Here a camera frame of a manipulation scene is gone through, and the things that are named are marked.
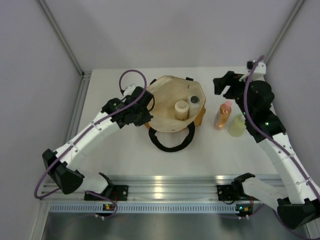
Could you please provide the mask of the white bottle black cap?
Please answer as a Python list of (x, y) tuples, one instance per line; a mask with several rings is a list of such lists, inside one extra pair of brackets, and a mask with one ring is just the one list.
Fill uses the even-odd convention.
[(196, 116), (200, 111), (200, 99), (196, 95), (188, 96), (187, 103), (189, 106), (188, 117)]

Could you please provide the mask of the orange bottle pink cap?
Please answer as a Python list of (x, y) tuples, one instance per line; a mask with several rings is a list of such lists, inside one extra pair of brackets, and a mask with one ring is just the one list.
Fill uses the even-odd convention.
[(220, 105), (214, 119), (214, 127), (217, 130), (224, 128), (224, 126), (229, 120), (231, 112), (232, 112), (232, 103), (230, 101), (226, 101)]

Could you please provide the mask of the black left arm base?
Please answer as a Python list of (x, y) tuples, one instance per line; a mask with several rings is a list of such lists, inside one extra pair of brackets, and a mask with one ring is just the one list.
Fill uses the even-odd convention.
[(101, 197), (108, 198), (112, 201), (127, 201), (129, 193), (129, 186), (128, 185), (113, 185), (108, 186), (106, 190), (104, 190), (101, 194), (97, 194), (98, 196), (85, 193), (84, 200), (85, 201), (102, 201), (104, 200)]

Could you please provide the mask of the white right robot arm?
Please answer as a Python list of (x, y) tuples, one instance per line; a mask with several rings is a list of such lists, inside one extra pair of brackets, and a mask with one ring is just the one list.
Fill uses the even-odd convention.
[(280, 176), (285, 191), (276, 190), (252, 173), (237, 176), (232, 182), (232, 199), (253, 197), (275, 210), (283, 224), (294, 230), (320, 217), (320, 188), (314, 183), (293, 150), (280, 119), (272, 112), (275, 98), (263, 80), (247, 82), (242, 74), (228, 71), (214, 78), (214, 93), (235, 100), (245, 119), (248, 133), (267, 154)]

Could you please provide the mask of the green pump bottle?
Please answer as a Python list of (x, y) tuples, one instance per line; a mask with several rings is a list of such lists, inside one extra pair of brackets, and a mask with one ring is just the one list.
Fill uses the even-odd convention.
[(228, 128), (228, 133), (232, 137), (240, 137), (243, 135), (243, 133), (246, 130), (246, 125), (245, 125), (246, 118), (243, 114), (237, 114), (231, 124), (229, 125)]

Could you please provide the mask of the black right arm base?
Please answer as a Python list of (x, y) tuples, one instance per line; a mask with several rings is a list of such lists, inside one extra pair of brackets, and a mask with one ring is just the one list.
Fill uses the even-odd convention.
[(233, 202), (240, 199), (238, 188), (232, 184), (217, 185), (218, 200), (222, 202)]

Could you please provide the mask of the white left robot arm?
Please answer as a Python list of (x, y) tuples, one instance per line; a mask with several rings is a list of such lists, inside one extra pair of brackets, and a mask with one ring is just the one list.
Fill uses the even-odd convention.
[(102, 200), (112, 196), (113, 184), (105, 174), (86, 173), (78, 168), (88, 154), (111, 134), (126, 125), (139, 127), (152, 119), (148, 105), (155, 101), (154, 95), (135, 85), (127, 88), (126, 93), (123, 99), (109, 100), (73, 139), (54, 151), (47, 149), (42, 154), (48, 175), (65, 195), (82, 190), (94, 192)]

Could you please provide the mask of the tan canvas tote bag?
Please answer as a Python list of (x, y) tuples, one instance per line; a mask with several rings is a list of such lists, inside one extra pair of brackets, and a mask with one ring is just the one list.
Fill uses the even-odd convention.
[[(199, 82), (192, 78), (180, 78), (165, 75), (154, 79), (147, 90), (154, 96), (154, 108), (150, 111), (153, 115), (151, 121), (145, 124), (151, 142), (161, 151), (175, 153), (185, 149), (194, 139), (196, 127), (202, 124), (206, 113), (206, 96)], [(188, 101), (188, 96), (197, 96), (200, 101), (199, 113), (185, 121), (175, 118), (175, 104), (178, 101)], [(167, 147), (156, 136), (157, 133), (173, 134), (188, 130), (182, 143)]]

